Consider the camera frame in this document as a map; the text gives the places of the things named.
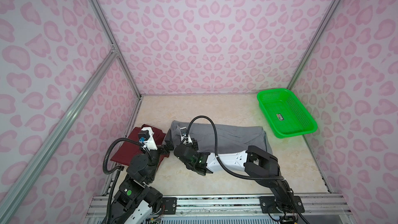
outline heart pattern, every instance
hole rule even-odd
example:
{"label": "heart pattern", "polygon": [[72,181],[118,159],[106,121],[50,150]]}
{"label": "heart pattern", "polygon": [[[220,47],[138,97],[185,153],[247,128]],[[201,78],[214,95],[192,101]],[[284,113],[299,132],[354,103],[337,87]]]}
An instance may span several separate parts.
{"label": "heart pattern", "polygon": [[[0,0],[0,201],[109,53],[110,45],[94,16],[87,0]],[[118,99],[114,109],[120,110],[109,120],[109,126],[100,129],[107,133],[113,122],[121,129],[127,125],[135,101],[119,65],[114,64],[111,70],[113,79],[105,79],[102,85],[106,85],[109,94],[123,99]],[[119,89],[112,89],[111,82]],[[112,100],[108,94],[103,99]],[[79,174],[86,184],[94,176],[98,182],[103,175],[94,174],[96,168],[90,166],[90,160],[86,169],[77,171],[75,156],[77,161],[83,154],[91,157],[84,140],[95,137],[90,133],[99,124],[95,117],[107,110],[96,103],[92,112],[85,111],[76,122],[83,126],[75,126],[68,133],[61,150],[47,164],[11,223],[80,221],[88,199],[99,189],[93,188],[91,180],[90,192],[77,201],[82,207],[74,211],[75,205],[67,203],[74,191],[69,186],[71,175]],[[121,129],[113,129],[112,134],[121,135]],[[79,143],[77,139],[82,140],[81,147],[74,147]],[[113,139],[98,140],[98,145],[107,147]],[[104,152],[94,152],[97,155],[91,158],[91,164],[96,165]]]}
{"label": "heart pattern", "polygon": [[[112,110],[107,110],[106,104],[100,104],[102,99],[113,102]],[[113,140],[123,136],[136,101],[122,67],[118,61],[113,62],[13,220],[34,223],[35,218],[40,217],[37,219],[40,223],[55,223],[56,220],[79,223],[84,219],[92,197],[100,194],[106,178],[102,172],[106,149]],[[107,116],[106,122],[103,122],[103,116]],[[101,133],[92,132],[92,128],[99,125]],[[7,139],[13,138],[15,133],[10,132]],[[24,149],[28,153],[36,152],[36,143],[42,143],[39,138],[24,141]],[[26,166],[26,162],[20,162],[9,169],[9,181],[4,183],[15,181]]]}
{"label": "heart pattern", "polygon": [[143,94],[286,87],[330,1],[99,0]]}
{"label": "heart pattern", "polygon": [[398,219],[397,8],[344,0],[293,89],[318,123],[306,137],[358,224]]}

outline basket label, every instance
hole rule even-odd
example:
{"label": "basket label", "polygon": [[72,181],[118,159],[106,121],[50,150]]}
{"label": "basket label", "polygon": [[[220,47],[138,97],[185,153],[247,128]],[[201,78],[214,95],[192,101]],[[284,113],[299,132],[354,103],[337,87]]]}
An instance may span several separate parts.
{"label": "basket label", "polygon": [[280,121],[285,120],[280,113],[276,115]]}

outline plastic basket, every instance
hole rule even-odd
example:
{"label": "plastic basket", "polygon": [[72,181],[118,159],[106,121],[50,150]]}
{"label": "plastic basket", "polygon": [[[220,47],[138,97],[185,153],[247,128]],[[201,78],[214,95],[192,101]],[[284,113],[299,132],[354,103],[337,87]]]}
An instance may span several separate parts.
{"label": "plastic basket", "polygon": [[261,91],[257,94],[257,100],[277,138],[308,134],[318,128],[314,118],[290,90]]}

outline pink wall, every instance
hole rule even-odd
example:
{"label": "pink wall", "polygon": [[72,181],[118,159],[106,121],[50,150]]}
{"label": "pink wall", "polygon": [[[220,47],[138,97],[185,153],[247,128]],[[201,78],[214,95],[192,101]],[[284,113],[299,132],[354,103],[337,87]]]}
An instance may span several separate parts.
{"label": "pink wall", "polygon": [[294,88],[307,139],[358,224],[397,223],[398,2],[344,0]]}
{"label": "pink wall", "polygon": [[103,157],[123,137],[135,102],[115,61],[10,223],[79,223],[102,190]]}
{"label": "pink wall", "polygon": [[87,0],[0,0],[0,200],[110,50]]}
{"label": "pink wall", "polygon": [[286,87],[331,0],[99,0],[142,93]]}

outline black mounting plate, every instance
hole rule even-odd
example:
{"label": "black mounting plate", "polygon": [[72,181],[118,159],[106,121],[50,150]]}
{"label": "black mounting plate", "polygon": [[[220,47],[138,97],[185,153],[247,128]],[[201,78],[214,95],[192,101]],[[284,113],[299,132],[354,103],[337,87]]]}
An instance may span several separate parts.
{"label": "black mounting plate", "polygon": [[164,205],[163,214],[176,214],[176,208],[177,208],[176,197],[163,197],[162,205]]}
{"label": "black mounting plate", "polygon": [[[281,212],[275,206],[275,197],[259,197],[261,211],[263,214],[281,214]],[[300,213],[304,213],[305,209],[302,205],[301,198],[297,195],[293,196],[293,200],[295,201],[296,208]]]}

